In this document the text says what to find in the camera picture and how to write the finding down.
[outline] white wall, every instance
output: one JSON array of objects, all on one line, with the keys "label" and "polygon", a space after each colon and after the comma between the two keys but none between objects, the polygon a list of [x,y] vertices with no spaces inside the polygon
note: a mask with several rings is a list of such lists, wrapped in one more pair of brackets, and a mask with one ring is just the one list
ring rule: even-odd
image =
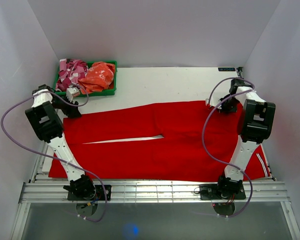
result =
[{"label": "white wall", "polygon": [[280,0],[28,0],[59,59],[242,66]]},{"label": "white wall", "polygon": [[[57,57],[27,0],[0,0],[0,118],[14,103],[54,79]],[[23,144],[40,146],[26,120],[24,104],[8,115],[7,130]],[[0,240],[10,237],[23,182],[35,157],[14,145],[0,128]]]},{"label": "white wall", "polygon": [[276,103],[269,140],[270,167],[284,180],[300,228],[300,0],[281,0],[249,57],[244,76]]}]

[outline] green plastic bin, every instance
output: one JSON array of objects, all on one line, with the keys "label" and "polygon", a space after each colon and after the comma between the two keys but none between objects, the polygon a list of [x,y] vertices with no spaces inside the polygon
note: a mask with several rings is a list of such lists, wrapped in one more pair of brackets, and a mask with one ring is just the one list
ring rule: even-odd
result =
[{"label": "green plastic bin", "polygon": [[[108,64],[114,64],[115,65],[115,72],[114,72],[113,82],[110,84],[108,89],[105,89],[103,91],[95,91],[95,92],[89,93],[89,97],[115,95],[115,91],[117,89],[117,87],[116,87],[116,83],[117,83],[117,61],[87,61],[86,63],[88,65],[88,68],[90,68],[92,66],[92,64],[94,64],[96,62],[105,62],[105,63],[108,63]],[[58,78],[59,78],[59,67],[58,67],[56,77],[55,77],[55,80],[54,80],[54,83],[53,83],[53,88],[56,88]],[[65,91],[56,91],[55,93],[59,96],[66,95]],[[87,96],[86,94],[82,94],[81,91],[80,91],[80,95],[78,97],[86,97],[86,96]]]}]

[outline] pile of clothes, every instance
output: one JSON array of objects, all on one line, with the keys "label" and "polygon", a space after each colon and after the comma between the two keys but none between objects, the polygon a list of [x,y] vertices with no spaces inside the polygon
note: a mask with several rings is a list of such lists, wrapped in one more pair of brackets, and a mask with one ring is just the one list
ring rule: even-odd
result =
[{"label": "pile of clothes", "polygon": [[72,84],[78,84],[88,93],[102,92],[113,82],[116,66],[103,61],[88,64],[78,59],[61,59],[59,78],[55,90],[65,92]]}]

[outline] orange cloth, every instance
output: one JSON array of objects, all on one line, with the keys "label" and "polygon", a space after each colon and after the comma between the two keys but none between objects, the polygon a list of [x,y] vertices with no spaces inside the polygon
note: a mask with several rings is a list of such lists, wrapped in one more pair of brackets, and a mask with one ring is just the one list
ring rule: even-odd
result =
[{"label": "orange cloth", "polygon": [[86,90],[88,94],[93,92],[102,92],[108,89],[113,82],[116,67],[114,64],[103,61],[95,62],[89,68],[85,78],[78,80],[78,83]]}]

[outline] cable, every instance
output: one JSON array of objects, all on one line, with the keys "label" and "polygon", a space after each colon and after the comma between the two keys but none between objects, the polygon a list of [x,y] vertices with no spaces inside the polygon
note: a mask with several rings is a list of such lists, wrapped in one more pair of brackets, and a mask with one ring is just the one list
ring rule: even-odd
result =
[{"label": "cable", "polygon": [[[205,132],[206,132],[206,128],[207,128],[207,124],[212,116],[212,114],[218,109],[219,106],[221,106],[221,104],[223,104],[225,101],[227,101],[228,99],[230,98],[233,98],[235,96],[238,96],[238,95],[242,95],[242,94],[246,94],[246,93],[249,93],[249,92],[252,92],[254,89],[255,89],[255,85],[248,81],[248,80],[245,80],[243,78],[239,78],[239,77],[228,77],[228,78],[225,78],[223,80],[221,80],[212,90],[211,94],[210,94],[210,97],[209,97],[209,102],[210,103],[210,99],[211,99],[211,96],[213,94],[213,92],[215,91],[215,89],[224,81],[226,80],[232,80],[232,79],[240,79],[240,80],[244,80],[245,82],[249,83],[252,85],[252,89],[249,89],[249,90],[246,90],[246,91],[243,91],[243,92],[239,92],[239,93],[235,93],[235,94],[232,94],[232,95],[229,95],[227,97],[225,97],[221,102],[219,102],[213,109],[212,111],[209,113],[208,117],[206,118],[205,122],[204,122],[204,125],[203,125],[203,129],[202,129],[202,135],[201,135],[201,139],[202,139],[202,145],[203,145],[203,148],[205,150],[205,152],[209,155],[210,158],[212,158],[213,160],[219,162],[219,163],[222,163],[222,164],[225,164],[225,165],[228,165],[228,166],[231,166],[231,167],[234,167],[236,169],[238,169],[249,181],[249,184],[250,184],[250,195],[249,195],[249,198],[248,200],[246,201],[245,205],[236,213],[234,213],[233,215],[219,215],[217,214],[217,216],[221,216],[221,217],[224,217],[224,218],[232,218],[232,217],[235,217],[237,215],[239,215],[240,213],[242,213],[246,207],[249,205],[250,203],[250,200],[252,198],[252,194],[253,194],[253,185],[252,185],[252,181],[250,179],[250,177],[245,173],[245,171],[243,171],[240,167],[232,164],[232,163],[229,163],[229,162],[226,162],[226,161],[222,161],[222,160],[219,160],[217,159],[216,157],[212,156],[212,154],[208,151],[207,149],[207,146],[206,146],[206,143],[205,143]],[[200,212],[194,212],[195,214],[199,214],[199,215],[207,215],[207,216],[215,216],[215,214],[209,214],[209,213],[200,213]]]},{"label": "cable", "polygon": [[62,102],[66,103],[66,104],[69,105],[69,106],[73,106],[73,107],[82,107],[82,106],[86,105],[87,102],[89,101],[89,95],[88,95],[88,93],[86,92],[86,90],[85,90],[83,87],[81,87],[81,86],[79,86],[79,85],[76,85],[76,84],[74,84],[74,85],[75,85],[76,87],[79,87],[79,88],[81,88],[81,89],[83,89],[83,90],[85,91],[85,94],[86,94],[86,101],[85,101],[85,103],[83,103],[83,104],[81,104],[81,105],[71,104],[71,103],[68,103],[68,102],[66,102],[65,100],[63,100],[62,97],[60,97],[59,95],[57,95],[57,94],[54,93],[54,92],[51,92],[51,91],[42,91],[42,92],[39,92],[38,94],[34,94],[34,95],[32,95],[32,96],[26,98],[25,100],[23,100],[23,101],[21,101],[21,102],[15,104],[15,105],[13,105],[13,106],[10,107],[7,111],[5,111],[5,113],[4,113],[4,114],[2,115],[2,117],[1,117],[0,125],[1,125],[2,131],[4,132],[4,134],[5,134],[12,142],[14,142],[16,145],[18,145],[19,147],[21,147],[21,148],[23,148],[23,149],[25,149],[25,150],[27,150],[27,151],[29,151],[29,152],[32,152],[32,153],[34,153],[34,154],[38,154],[38,155],[41,155],[41,156],[44,156],[44,157],[48,157],[48,158],[52,158],[52,159],[58,160],[58,161],[63,162],[63,163],[67,163],[68,165],[70,165],[70,166],[72,166],[72,167],[74,167],[74,168],[76,168],[76,169],[78,169],[78,170],[81,170],[81,171],[84,171],[84,172],[86,172],[86,173],[89,173],[89,174],[93,175],[95,178],[98,179],[98,181],[100,182],[100,184],[101,184],[101,186],[102,186],[103,192],[104,192],[104,205],[105,205],[105,206],[104,206],[104,210],[103,210],[103,212],[102,212],[102,214],[101,214],[101,216],[100,216],[99,219],[93,219],[93,218],[88,218],[88,217],[83,216],[83,218],[84,218],[85,220],[88,220],[88,221],[97,223],[97,222],[100,222],[100,221],[104,218],[104,216],[105,216],[105,214],[106,214],[106,211],[107,211],[107,191],[106,191],[106,188],[105,188],[105,185],[104,185],[103,181],[102,181],[96,174],[94,174],[93,172],[91,172],[91,171],[89,171],[89,170],[86,170],[86,169],[84,169],[84,168],[82,168],[82,167],[76,166],[76,165],[72,164],[71,162],[67,162],[66,160],[63,160],[63,159],[58,158],[58,157],[56,157],[56,156],[51,156],[51,155],[48,155],[48,154],[45,154],[45,153],[43,153],[43,152],[39,152],[39,151],[33,150],[33,149],[31,149],[31,148],[29,148],[29,147],[27,147],[27,146],[22,145],[20,142],[18,142],[17,140],[15,140],[15,139],[7,132],[7,130],[6,130],[5,126],[4,126],[4,119],[5,119],[6,115],[7,115],[12,109],[14,109],[14,108],[18,107],[19,105],[21,105],[21,104],[23,104],[23,103],[29,101],[30,99],[33,99],[34,97],[38,96],[39,94],[44,94],[44,93],[52,94],[52,95],[56,96],[57,98],[59,98]]}]

